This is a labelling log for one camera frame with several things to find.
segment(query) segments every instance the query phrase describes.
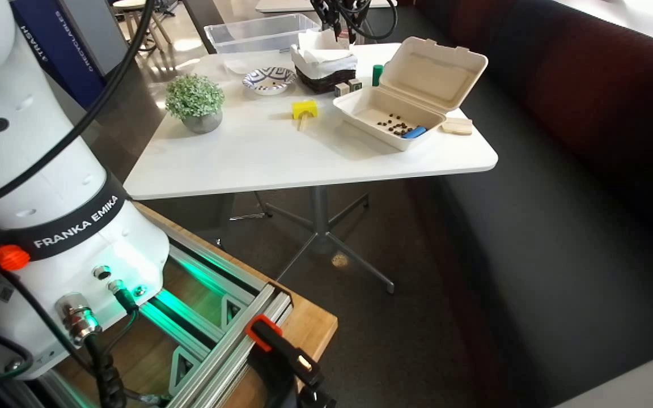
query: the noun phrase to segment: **stool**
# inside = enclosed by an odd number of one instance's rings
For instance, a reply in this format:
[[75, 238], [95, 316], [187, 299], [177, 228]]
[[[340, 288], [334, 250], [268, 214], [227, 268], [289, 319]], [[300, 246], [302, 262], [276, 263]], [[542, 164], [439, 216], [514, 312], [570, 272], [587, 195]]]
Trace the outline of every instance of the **stool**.
[[[125, 15], [125, 24], [128, 25], [128, 33], [130, 34], [131, 41], [135, 36], [135, 29], [133, 28], [132, 21], [135, 20], [135, 26], [140, 25], [140, 13], [142, 13], [143, 8], [145, 7], [145, 0], [119, 0], [119, 2], [113, 3], [112, 7], [114, 7], [117, 11], [122, 11], [122, 13]], [[168, 33], [166, 33], [165, 28], [163, 28], [160, 20], [158, 20], [158, 16], [153, 15], [148, 22], [148, 29], [150, 29], [150, 35], [152, 36], [153, 41], [155, 41], [155, 46], [158, 47], [161, 52], [163, 52], [165, 49], [163, 49], [163, 45], [160, 43], [160, 39], [158, 39], [158, 36], [155, 34], [155, 27], [153, 26], [153, 23], [155, 23], [155, 26], [158, 27], [158, 30], [160, 30], [160, 33], [163, 35], [163, 38], [166, 40], [166, 42], [168, 42], [168, 44], [173, 44], [173, 41], [171, 41], [171, 38], [168, 37]]]

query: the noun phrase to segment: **blue marker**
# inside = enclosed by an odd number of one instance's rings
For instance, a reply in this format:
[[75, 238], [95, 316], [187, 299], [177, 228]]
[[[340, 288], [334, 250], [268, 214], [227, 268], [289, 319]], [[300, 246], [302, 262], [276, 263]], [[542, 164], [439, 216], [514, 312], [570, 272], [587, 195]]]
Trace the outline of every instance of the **blue marker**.
[[424, 127], [417, 126], [415, 127], [415, 129], [410, 130], [409, 132], [404, 134], [404, 136], [402, 136], [402, 139], [414, 139], [415, 137], [418, 137], [419, 135], [423, 134], [426, 131], [427, 129], [425, 129]]

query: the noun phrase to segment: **metal table base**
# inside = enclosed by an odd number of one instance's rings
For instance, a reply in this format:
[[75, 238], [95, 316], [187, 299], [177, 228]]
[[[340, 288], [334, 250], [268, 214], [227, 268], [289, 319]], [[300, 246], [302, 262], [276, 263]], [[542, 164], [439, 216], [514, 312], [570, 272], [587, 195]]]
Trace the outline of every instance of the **metal table base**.
[[287, 264], [286, 268], [283, 269], [282, 273], [279, 274], [279, 277], [277, 277], [277, 281], [280, 281], [282, 279], [282, 277], [287, 273], [287, 271], [296, 263], [296, 261], [299, 258], [301, 258], [301, 255], [306, 253], [306, 250], [308, 250], [308, 248], [311, 245], [313, 245], [314, 243], [326, 242], [326, 243], [330, 243], [338, 250], [342, 251], [342, 253], [347, 255], [349, 258], [352, 258], [353, 260], [357, 261], [361, 266], [363, 266], [366, 270], [370, 271], [371, 274], [379, 278], [387, 285], [387, 292], [389, 294], [394, 294], [395, 284], [391, 280], [389, 280], [388, 277], [384, 276], [384, 274], [381, 273], [377, 268], [375, 268], [371, 263], [368, 263], [362, 257], [357, 255], [357, 253], [355, 253], [354, 250], [352, 250], [352, 248], [349, 248], [345, 243], [343, 243], [339, 238], [337, 238], [331, 232], [331, 229], [334, 228], [335, 225], [339, 224], [339, 222], [341, 222], [341, 220], [343, 220], [344, 217], [347, 217], [347, 215], [350, 214], [350, 212], [352, 212], [354, 209], [356, 209], [356, 207], [360, 205], [364, 207], [369, 207], [370, 195], [364, 194], [363, 196], [356, 199], [355, 202], [349, 204], [349, 206], [346, 209], [343, 209], [342, 211], [339, 212], [339, 214], [337, 214], [334, 217], [331, 217], [330, 219], [329, 214], [327, 214], [326, 186], [312, 186], [311, 188], [309, 188], [309, 194], [311, 197], [311, 209], [313, 211], [312, 220], [304, 219], [303, 217], [300, 217], [296, 214], [292, 214], [291, 212], [282, 210], [279, 207], [272, 206], [269, 203], [265, 204], [265, 208], [267, 211], [272, 211], [276, 214], [279, 214], [280, 216], [285, 217], [288, 220], [292, 220], [292, 222], [295, 222], [301, 227], [304, 227], [310, 232], [312, 232], [311, 237], [309, 237], [309, 239], [306, 240], [306, 243], [304, 243], [301, 249], [294, 256], [294, 258], [292, 258], [292, 260]]

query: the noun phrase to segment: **gray pot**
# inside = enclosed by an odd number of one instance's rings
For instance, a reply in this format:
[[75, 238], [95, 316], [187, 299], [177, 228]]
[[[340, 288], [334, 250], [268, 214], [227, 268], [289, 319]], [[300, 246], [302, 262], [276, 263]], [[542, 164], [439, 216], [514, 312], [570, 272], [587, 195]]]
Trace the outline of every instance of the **gray pot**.
[[193, 133], [204, 134], [214, 131], [223, 121], [223, 111], [207, 114], [206, 116], [190, 117], [183, 119], [183, 124]]

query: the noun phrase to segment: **woven basket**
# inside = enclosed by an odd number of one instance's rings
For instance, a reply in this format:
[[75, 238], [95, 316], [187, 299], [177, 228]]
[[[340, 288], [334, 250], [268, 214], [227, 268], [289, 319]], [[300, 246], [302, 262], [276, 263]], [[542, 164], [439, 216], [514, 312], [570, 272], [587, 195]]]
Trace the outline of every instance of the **woven basket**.
[[323, 78], [311, 79], [307, 77], [303, 72], [301, 72], [301, 70], [297, 67], [296, 75], [298, 75], [299, 79], [305, 83], [305, 85], [308, 86], [310, 90], [316, 92], [317, 94], [324, 94], [334, 91], [334, 85], [337, 85], [337, 83], [346, 82], [350, 79], [356, 78], [357, 71], [340, 70], [335, 71], [334, 73]]

